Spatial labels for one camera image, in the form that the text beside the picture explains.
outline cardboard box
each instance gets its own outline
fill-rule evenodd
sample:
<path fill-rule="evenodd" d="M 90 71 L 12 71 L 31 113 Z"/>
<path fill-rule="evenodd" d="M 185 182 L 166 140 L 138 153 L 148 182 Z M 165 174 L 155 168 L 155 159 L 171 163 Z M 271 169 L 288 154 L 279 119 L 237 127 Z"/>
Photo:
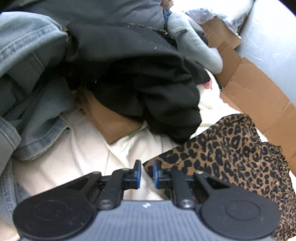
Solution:
<path fill-rule="evenodd" d="M 231 107 L 249 114 L 270 143 L 282 146 L 295 175 L 296 107 L 256 65 L 234 51 L 241 40 L 226 26 L 221 27 L 222 21 L 209 22 L 202 26 L 209 46 L 216 47 L 223 59 L 223 70 L 216 76 L 224 87 L 221 98 Z"/>

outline black garment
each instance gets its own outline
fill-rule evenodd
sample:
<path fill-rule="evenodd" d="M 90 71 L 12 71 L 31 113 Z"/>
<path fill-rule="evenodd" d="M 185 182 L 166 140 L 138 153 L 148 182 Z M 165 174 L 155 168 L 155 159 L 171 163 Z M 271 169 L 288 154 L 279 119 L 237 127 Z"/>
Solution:
<path fill-rule="evenodd" d="M 0 1 L 0 12 L 4 11 L 4 8 L 10 3 L 10 0 Z"/>
<path fill-rule="evenodd" d="M 294 15 L 296 15 L 296 0 L 280 0 L 283 4 L 290 9 Z"/>
<path fill-rule="evenodd" d="M 182 143 L 201 123 L 196 84 L 210 80 L 149 28 L 71 23 L 66 61 L 111 110 L 146 119 L 154 133 Z"/>

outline jeans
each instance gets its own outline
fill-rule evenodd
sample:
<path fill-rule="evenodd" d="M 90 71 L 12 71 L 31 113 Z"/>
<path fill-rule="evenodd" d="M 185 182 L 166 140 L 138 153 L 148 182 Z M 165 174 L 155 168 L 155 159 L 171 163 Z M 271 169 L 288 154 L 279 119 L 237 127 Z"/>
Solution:
<path fill-rule="evenodd" d="M 17 203 L 28 196 L 13 177 L 11 156 L 35 159 L 69 130 L 58 116 L 75 109 L 74 98 L 51 70 L 67 37 L 50 17 L 0 14 L 0 218 L 11 224 Z"/>

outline gray ribbed plate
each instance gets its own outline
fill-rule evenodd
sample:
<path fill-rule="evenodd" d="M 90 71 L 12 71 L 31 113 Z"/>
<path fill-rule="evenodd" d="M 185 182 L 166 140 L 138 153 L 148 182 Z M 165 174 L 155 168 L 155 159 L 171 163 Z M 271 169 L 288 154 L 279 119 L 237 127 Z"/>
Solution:
<path fill-rule="evenodd" d="M 122 201 L 114 210 L 101 211 L 87 230 L 69 240 L 230 241 L 205 227 L 194 211 L 176 208 L 171 201 Z"/>

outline cardboard flap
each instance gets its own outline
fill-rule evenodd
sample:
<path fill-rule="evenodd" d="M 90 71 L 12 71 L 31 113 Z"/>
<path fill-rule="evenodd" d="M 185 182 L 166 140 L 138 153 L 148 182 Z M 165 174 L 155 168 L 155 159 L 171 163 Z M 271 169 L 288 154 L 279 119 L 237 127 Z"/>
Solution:
<path fill-rule="evenodd" d="M 282 146 L 288 161 L 295 158 L 296 108 L 270 78 L 243 58 L 223 92 L 272 144 Z"/>
<path fill-rule="evenodd" d="M 224 103 L 227 103 L 231 108 L 242 113 L 242 111 L 225 95 L 224 92 L 220 93 L 220 98 L 223 100 Z"/>
<path fill-rule="evenodd" d="M 288 164 L 292 173 L 296 176 L 296 155 L 293 156 L 290 160 L 288 160 Z"/>
<path fill-rule="evenodd" d="M 205 37 L 207 38 L 209 47 L 218 48 L 224 42 L 220 35 L 212 30 L 209 26 L 203 25 L 202 28 L 205 32 Z"/>
<path fill-rule="evenodd" d="M 88 89 L 80 87 L 76 93 L 85 114 L 100 131 L 108 144 L 129 135 L 142 126 L 142 123 L 105 107 Z"/>
<path fill-rule="evenodd" d="M 216 75 L 216 78 L 225 87 L 236 72 L 242 58 L 226 42 L 218 47 L 218 52 L 223 60 L 223 69 L 220 74 Z"/>
<path fill-rule="evenodd" d="M 234 32 L 232 32 L 219 18 L 214 17 L 212 20 L 207 21 L 205 24 L 202 25 L 202 28 L 205 31 L 205 36 L 207 40 L 212 42 L 212 38 L 209 35 L 207 35 L 207 31 L 211 29 L 216 34 L 219 35 L 219 41 L 220 44 L 222 42 L 226 42 L 232 49 L 235 49 L 237 46 L 239 46 L 242 42 L 241 38 L 236 35 Z M 209 45 L 210 47 L 218 47 L 219 45 Z"/>

